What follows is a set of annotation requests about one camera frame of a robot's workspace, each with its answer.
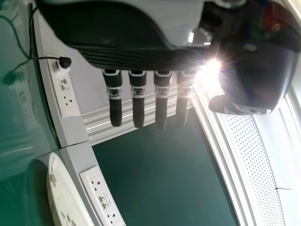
electrical outlet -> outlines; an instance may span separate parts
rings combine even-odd
[[[65,103],[66,107],[68,108],[74,108],[76,107],[76,101],[73,99],[73,96],[70,94],[62,95],[61,94],[61,102]]]
[[[125,226],[98,166],[79,174],[95,213],[103,226]]]
[[[99,175],[89,180],[90,186],[94,194],[99,193],[102,190],[101,177]]]
[[[114,208],[112,208],[109,212],[106,213],[106,217],[110,225],[114,225],[117,223],[117,221],[119,221]]]
[[[53,62],[48,59],[48,68],[51,75],[52,85],[55,91],[56,100],[62,117],[79,116],[77,105],[69,73],[58,75],[53,70]]]

metal strip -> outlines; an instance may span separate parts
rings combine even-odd
[[[175,114],[176,100],[177,87],[174,86],[170,88],[168,94],[168,117]],[[109,109],[110,107],[107,106],[82,115],[91,145],[96,145],[136,129],[133,122],[133,105],[131,99],[122,102],[122,125],[120,127],[113,127],[111,125]],[[156,94],[154,92],[145,95],[144,112],[144,125],[154,123],[156,112]]]

black cable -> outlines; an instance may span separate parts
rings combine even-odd
[[[33,33],[33,16],[34,13],[38,10],[38,7],[35,7],[32,11],[32,14],[30,16],[30,20],[29,20],[29,44],[30,44],[30,48],[29,48],[29,57],[31,60],[45,60],[45,59],[53,59],[53,60],[60,60],[59,57],[55,57],[55,56],[42,56],[42,57],[33,57],[32,56],[32,33]]]
[[[3,19],[3,20],[5,20],[9,24],[9,26],[11,27],[11,29],[12,29],[12,31],[14,33],[14,36],[16,37],[18,48],[21,50],[21,52],[24,55],[24,57],[27,58],[27,59],[29,59],[29,56],[27,55],[27,53],[25,52],[25,50],[23,49],[23,47],[21,45],[21,42],[19,40],[19,36],[18,36],[18,33],[16,31],[16,28],[15,28],[14,24],[6,16],[0,15],[0,18]]]

black plug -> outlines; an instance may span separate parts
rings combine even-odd
[[[63,69],[67,69],[68,67],[70,67],[70,65],[72,63],[71,58],[63,57],[63,56],[60,57],[59,62],[60,62],[60,66]]]

metal frame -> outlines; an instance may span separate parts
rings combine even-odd
[[[177,87],[171,87],[168,94],[167,116],[175,114],[177,100]],[[155,122],[156,112],[156,94],[155,92],[145,95],[145,121],[144,125],[149,125]],[[110,108],[109,106],[96,109],[94,111],[82,114],[84,124],[91,145],[104,142],[114,137],[133,131],[137,128],[133,122],[133,104],[132,99],[122,102],[122,125],[120,127],[113,127],[110,122]]]
[[[256,208],[250,200],[250,191],[246,186],[246,178],[241,166],[237,164],[233,144],[228,142],[230,138],[225,133],[227,131],[225,125],[221,123],[218,114],[208,109],[209,98],[206,93],[195,93],[190,101],[220,168],[239,224],[241,226],[261,225],[257,219],[255,220]]]

